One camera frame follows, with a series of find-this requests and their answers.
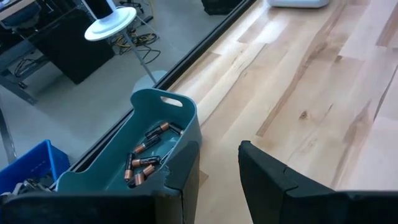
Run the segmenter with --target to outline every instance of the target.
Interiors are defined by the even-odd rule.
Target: black cabinet
[[[85,11],[74,9],[30,41],[63,74],[79,84],[114,55],[107,41],[85,39],[84,34],[91,23]]]

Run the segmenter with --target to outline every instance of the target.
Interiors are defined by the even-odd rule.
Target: blue plastic crate
[[[44,140],[0,171],[0,194],[12,192],[17,183],[28,178],[42,178],[50,170],[56,181],[69,167],[68,155]]]

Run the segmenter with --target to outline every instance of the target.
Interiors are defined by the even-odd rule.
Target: metal pole
[[[154,82],[154,84],[157,83],[155,77],[152,75],[152,73],[150,72],[149,68],[147,67],[147,65],[144,62],[144,59],[142,59],[139,55],[139,52],[137,51],[137,49],[134,46],[134,43],[132,42],[132,40],[130,39],[129,35],[127,34],[126,30],[122,31],[123,36],[125,38],[125,40],[127,41],[127,43],[131,46],[132,51],[135,53],[135,55],[137,55],[138,60],[141,62],[141,65],[144,67],[145,71],[147,71],[150,79],[152,79],[152,81]]]
[[[0,135],[4,149],[6,150],[8,163],[12,163],[17,159],[17,153],[15,152],[14,143],[11,139],[11,135],[8,131],[7,121],[4,117],[4,113],[1,109],[2,102],[0,99]]]

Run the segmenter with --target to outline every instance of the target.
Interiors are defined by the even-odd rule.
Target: battery
[[[136,154],[140,154],[144,152],[146,149],[152,147],[153,145],[157,144],[160,142],[160,137],[159,135],[154,135],[150,139],[144,141],[142,144],[138,145],[135,149],[134,152]]]
[[[148,166],[151,164],[158,164],[160,162],[160,156],[151,156],[151,157],[145,157],[141,159],[133,159],[131,164],[133,167],[142,167],[142,166]]]
[[[124,180],[125,181],[129,181],[129,179],[131,179],[132,177],[132,161],[135,158],[134,153],[128,153],[127,154],[127,159],[126,159],[126,166],[124,168]]]
[[[134,188],[136,186],[136,178],[135,176],[131,179],[129,179],[129,181],[127,182],[127,186],[129,188]]]
[[[184,130],[183,130],[180,126],[178,126],[178,125],[176,125],[176,124],[174,124],[174,123],[170,123],[170,124],[169,124],[169,127],[170,127],[170,129],[171,129],[173,132],[175,132],[175,133],[178,134],[179,136],[181,136],[181,135],[184,133]]]
[[[142,173],[148,177],[149,175],[153,174],[155,172],[155,167],[154,165],[149,165],[147,167],[145,167],[144,170],[142,170]]]
[[[145,177],[144,177],[143,172],[140,172],[140,173],[134,175],[134,182],[135,182],[136,186],[142,184],[144,181],[145,181]]]
[[[168,122],[164,122],[160,126],[158,126],[158,127],[154,128],[154,129],[148,131],[147,133],[145,133],[145,137],[147,139],[150,139],[152,136],[162,134],[163,132],[165,132],[168,129],[169,129],[169,123]]]

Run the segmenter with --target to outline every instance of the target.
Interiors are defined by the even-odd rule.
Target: black seat
[[[398,223],[398,192],[336,192],[249,141],[239,170],[253,223]]]
[[[23,9],[15,12],[9,17],[3,19],[1,22],[4,24],[4,28],[20,27],[22,24],[31,21],[33,18],[38,17],[41,7],[37,2],[30,3]]]

